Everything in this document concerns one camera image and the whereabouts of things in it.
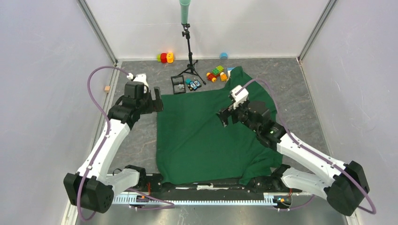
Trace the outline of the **green cloth garment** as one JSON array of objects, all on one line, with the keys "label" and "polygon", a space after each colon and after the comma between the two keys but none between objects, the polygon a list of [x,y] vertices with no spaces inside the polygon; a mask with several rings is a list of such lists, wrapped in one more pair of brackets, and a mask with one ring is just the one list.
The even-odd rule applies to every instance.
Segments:
[{"label": "green cloth garment", "polygon": [[238,85],[246,87],[250,100],[264,102],[275,118],[271,96],[242,67],[232,70],[221,89],[162,96],[156,165],[165,183],[238,178],[246,185],[282,164],[282,155],[261,145],[252,130],[240,123],[224,127],[217,117],[231,104],[230,91]]}]

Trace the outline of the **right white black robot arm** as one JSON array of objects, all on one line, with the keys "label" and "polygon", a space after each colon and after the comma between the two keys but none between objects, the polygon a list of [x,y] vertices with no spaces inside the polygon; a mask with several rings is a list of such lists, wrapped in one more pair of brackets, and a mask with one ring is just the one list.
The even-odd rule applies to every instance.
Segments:
[{"label": "right white black robot arm", "polygon": [[289,165],[281,165],[273,173],[271,186],[276,191],[286,188],[298,189],[320,197],[337,212],[350,216],[368,200],[371,212],[375,205],[369,198],[369,186],[363,167],[355,162],[345,163],[328,156],[312,146],[300,142],[290,131],[271,118],[271,110],[262,101],[245,101],[231,104],[217,114],[226,127],[229,119],[253,131],[261,145],[288,156],[310,173],[299,171]]}]

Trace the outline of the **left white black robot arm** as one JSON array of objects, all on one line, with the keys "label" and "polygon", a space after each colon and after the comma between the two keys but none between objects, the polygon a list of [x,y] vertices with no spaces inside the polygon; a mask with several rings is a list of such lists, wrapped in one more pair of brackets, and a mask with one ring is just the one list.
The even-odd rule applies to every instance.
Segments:
[{"label": "left white black robot arm", "polygon": [[108,176],[110,165],[120,145],[143,114],[163,111],[161,90],[149,90],[144,82],[127,82],[124,94],[109,109],[102,134],[76,173],[67,173],[63,184],[69,201],[79,209],[105,213],[115,196],[147,186],[146,170],[127,165],[116,175]]}]

